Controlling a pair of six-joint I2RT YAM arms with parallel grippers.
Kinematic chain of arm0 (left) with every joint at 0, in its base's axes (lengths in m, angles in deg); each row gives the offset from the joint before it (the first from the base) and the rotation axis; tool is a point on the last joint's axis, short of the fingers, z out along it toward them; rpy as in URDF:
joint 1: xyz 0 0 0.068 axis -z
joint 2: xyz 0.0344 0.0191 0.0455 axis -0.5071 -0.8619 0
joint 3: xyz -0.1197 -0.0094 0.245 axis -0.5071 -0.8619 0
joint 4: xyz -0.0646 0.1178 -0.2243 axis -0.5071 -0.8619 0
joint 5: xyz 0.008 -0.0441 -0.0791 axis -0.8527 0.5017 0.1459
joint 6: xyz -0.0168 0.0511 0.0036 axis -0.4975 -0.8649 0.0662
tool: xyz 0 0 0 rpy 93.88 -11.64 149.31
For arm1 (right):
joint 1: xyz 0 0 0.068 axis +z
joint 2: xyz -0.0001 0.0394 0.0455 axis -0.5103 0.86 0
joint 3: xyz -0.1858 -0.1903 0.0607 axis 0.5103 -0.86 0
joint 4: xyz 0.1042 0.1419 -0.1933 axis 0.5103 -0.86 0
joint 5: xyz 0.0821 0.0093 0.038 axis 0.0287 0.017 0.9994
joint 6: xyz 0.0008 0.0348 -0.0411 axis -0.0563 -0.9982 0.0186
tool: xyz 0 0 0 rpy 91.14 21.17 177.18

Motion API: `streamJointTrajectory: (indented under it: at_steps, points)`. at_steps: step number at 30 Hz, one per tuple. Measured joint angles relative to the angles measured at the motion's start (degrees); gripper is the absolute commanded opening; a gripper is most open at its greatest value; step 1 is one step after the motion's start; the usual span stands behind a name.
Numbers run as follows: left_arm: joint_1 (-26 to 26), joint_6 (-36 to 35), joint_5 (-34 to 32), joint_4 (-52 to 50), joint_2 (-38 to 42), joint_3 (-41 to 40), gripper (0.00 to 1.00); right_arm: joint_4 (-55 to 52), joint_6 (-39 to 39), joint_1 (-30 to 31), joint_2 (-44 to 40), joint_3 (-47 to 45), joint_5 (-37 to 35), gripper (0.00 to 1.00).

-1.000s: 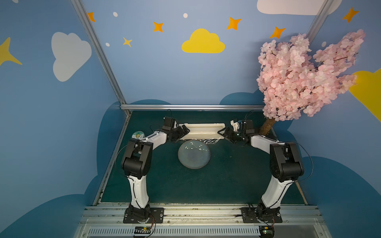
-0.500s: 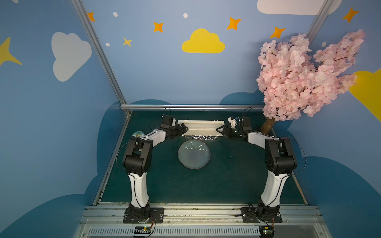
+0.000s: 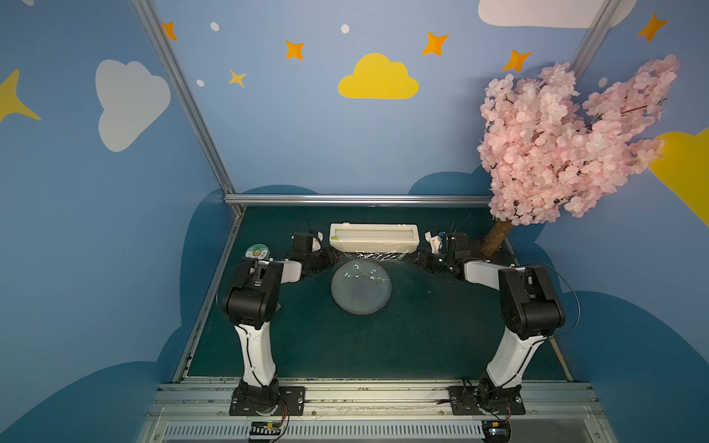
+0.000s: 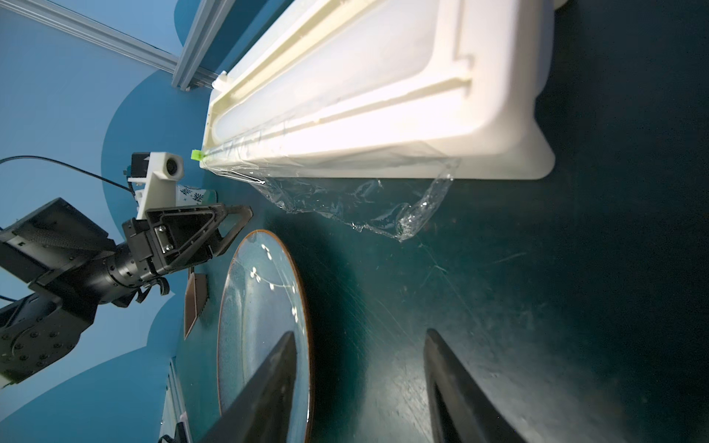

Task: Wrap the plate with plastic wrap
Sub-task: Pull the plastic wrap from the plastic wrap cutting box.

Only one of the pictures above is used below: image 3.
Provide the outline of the white plastic wrap dispenser box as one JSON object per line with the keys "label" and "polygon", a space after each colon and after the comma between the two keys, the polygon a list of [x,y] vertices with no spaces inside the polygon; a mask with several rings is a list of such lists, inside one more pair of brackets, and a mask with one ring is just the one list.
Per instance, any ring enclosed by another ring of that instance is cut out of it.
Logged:
{"label": "white plastic wrap dispenser box", "polygon": [[332,223],[329,243],[346,253],[409,254],[420,238],[415,224]]}

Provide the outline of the round grey glass plate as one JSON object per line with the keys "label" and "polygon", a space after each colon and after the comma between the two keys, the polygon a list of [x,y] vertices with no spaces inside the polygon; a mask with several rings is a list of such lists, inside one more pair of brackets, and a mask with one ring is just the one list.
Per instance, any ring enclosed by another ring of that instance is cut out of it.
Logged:
{"label": "round grey glass plate", "polygon": [[374,314],[388,304],[393,293],[391,276],[369,260],[353,260],[336,271],[330,283],[335,303],[358,316]]}

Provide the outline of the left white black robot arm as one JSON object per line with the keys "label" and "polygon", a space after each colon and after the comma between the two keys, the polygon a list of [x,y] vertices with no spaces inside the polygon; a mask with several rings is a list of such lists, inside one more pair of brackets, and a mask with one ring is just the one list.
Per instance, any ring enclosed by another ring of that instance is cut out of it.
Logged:
{"label": "left white black robot arm", "polygon": [[271,410],[279,403],[277,367],[271,352],[271,321],[279,306],[281,286],[332,267],[337,252],[324,244],[319,231],[296,233],[285,260],[274,260],[263,244],[252,245],[238,261],[225,295],[223,315],[233,324],[241,344],[244,375],[236,402]]}

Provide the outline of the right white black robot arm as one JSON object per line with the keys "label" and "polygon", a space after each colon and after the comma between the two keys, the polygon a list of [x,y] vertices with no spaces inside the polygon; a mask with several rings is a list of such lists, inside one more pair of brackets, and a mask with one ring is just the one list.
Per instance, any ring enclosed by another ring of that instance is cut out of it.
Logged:
{"label": "right white black robot arm", "polygon": [[469,284],[499,292],[505,330],[475,388],[476,400],[487,408],[516,400],[535,352],[566,321],[547,269],[505,267],[474,258],[466,234],[429,231],[425,241],[415,253],[419,267],[431,273],[448,271]]}

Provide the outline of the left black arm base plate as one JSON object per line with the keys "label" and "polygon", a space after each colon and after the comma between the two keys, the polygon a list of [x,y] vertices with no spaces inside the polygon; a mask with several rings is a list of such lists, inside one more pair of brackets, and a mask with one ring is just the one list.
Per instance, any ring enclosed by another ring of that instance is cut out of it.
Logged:
{"label": "left black arm base plate", "polygon": [[229,406],[230,416],[276,416],[287,412],[290,416],[304,413],[306,388],[302,386],[262,388],[239,384],[233,391]]}

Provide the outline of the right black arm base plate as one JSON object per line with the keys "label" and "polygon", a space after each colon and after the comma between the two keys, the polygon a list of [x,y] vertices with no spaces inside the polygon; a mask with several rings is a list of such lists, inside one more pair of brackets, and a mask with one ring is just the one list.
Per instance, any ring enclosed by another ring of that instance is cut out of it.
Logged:
{"label": "right black arm base plate", "polygon": [[469,385],[447,388],[454,415],[525,415],[521,386],[512,389],[486,389]]}

